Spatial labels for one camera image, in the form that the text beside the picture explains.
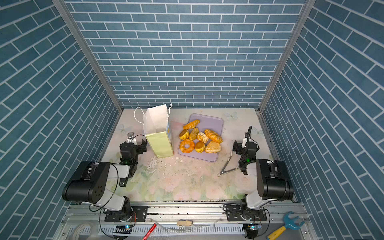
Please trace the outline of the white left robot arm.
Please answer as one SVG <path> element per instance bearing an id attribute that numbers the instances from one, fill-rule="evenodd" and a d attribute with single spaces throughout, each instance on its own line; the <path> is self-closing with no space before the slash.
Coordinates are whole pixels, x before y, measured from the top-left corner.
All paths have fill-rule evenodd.
<path id="1" fill-rule="evenodd" d="M 62 197 L 69 202 L 88 202 L 111 212 L 131 212 L 129 198 L 107 190 L 107 181 L 116 179 L 116 187 L 125 187 L 137 170 L 139 155 L 147 151 L 147 141 L 140 145 L 133 140 L 120 144 L 118 164 L 81 162 L 64 187 Z"/>

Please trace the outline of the white green paper bag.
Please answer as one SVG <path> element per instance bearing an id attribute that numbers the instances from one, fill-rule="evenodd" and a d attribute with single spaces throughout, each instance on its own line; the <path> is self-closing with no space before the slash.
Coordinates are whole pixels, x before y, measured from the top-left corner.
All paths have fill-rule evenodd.
<path id="1" fill-rule="evenodd" d="M 143 125 L 145 137 L 158 158 L 174 155 L 172 129 L 169 120 L 171 108 L 172 104 L 169 106 L 163 104 L 148 108 L 145 113 L 141 107 L 137 107 L 134 111 L 135 120 Z"/>

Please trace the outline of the braided fake bread loaf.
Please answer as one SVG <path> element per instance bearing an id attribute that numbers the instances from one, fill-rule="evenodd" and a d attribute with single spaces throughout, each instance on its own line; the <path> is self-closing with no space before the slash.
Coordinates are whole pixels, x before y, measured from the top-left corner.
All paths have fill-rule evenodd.
<path id="1" fill-rule="evenodd" d="M 206 129 L 204 131 L 204 133 L 213 142 L 216 142 L 216 143 L 219 143 L 219 144 L 223 142 L 222 137 L 219 134 L 217 134 L 216 132 L 212 131 L 212 130 Z"/>

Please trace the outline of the metal kitchen tongs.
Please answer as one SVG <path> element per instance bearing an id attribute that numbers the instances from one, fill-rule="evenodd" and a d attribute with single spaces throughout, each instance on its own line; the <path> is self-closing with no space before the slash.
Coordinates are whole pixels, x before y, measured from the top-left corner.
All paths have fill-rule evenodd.
<path id="1" fill-rule="evenodd" d="M 225 162 L 224 166 L 222 167 L 222 169 L 220 170 L 220 172 L 218 173 L 218 177 L 220 178 L 221 176 L 225 175 L 225 174 L 228 174 L 228 173 L 231 173 L 231 172 L 234 172 L 236 170 L 239 169 L 239 165 L 231 165 L 230 168 L 228 168 L 228 165 L 230 164 L 231 162 L 231 159 L 233 157 L 233 153 L 234 152 L 231 152 L 227 161 Z"/>

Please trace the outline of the crusty round fake bread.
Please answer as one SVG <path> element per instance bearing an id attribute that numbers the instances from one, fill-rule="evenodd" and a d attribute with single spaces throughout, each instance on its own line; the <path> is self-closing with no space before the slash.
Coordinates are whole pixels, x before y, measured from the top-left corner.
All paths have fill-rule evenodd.
<path id="1" fill-rule="evenodd" d="M 198 136 L 197 136 L 197 140 L 199 142 L 203 142 L 204 144 L 207 144 L 207 142 L 210 140 L 206 134 L 204 134 L 203 132 L 199 132 L 198 133 Z"/>

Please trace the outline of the small round fake bun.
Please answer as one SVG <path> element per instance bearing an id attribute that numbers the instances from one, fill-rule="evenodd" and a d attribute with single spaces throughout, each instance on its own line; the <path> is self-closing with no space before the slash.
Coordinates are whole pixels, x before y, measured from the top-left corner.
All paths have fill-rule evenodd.
<path id="1" fill-rule="evenodd" d="M 197 153 L 202 153 L 202 152 L 204 152 L 204 151 L 205 151 L 205 148 L 206 148 L 206 145 L 205 145 L 204 142 L 197 142 L 197 143 L 195 144 L 195 151 L 196 151 Z"/>

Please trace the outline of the triangular fake bread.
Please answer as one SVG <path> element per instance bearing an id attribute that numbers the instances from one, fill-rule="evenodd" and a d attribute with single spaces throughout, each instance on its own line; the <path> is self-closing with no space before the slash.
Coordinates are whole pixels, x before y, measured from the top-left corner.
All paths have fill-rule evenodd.
<path id="1" fill-rule="evenodd" d="M 218 153 L 221 150 L 222 150 L 222 148 L 221 148 L 220 143 L 217 143 L 214 141 L 210 141 L 205 148 L 206 153 Z"/>

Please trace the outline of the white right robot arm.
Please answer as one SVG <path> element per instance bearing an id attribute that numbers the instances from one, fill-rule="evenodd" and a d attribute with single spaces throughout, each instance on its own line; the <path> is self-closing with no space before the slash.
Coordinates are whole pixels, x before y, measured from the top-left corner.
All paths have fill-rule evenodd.
<path id="1" fill-rule="evenodd" d="M 294 187 L 286 164 L 256 158 L 259 145 L 252 141 L 234 142 L 233 152 L 240 156 L 238 169 L 241 171 L 240 183 L 245 188 L 245 206 L 260 210 L 271 202 L 292 200 Z"/>

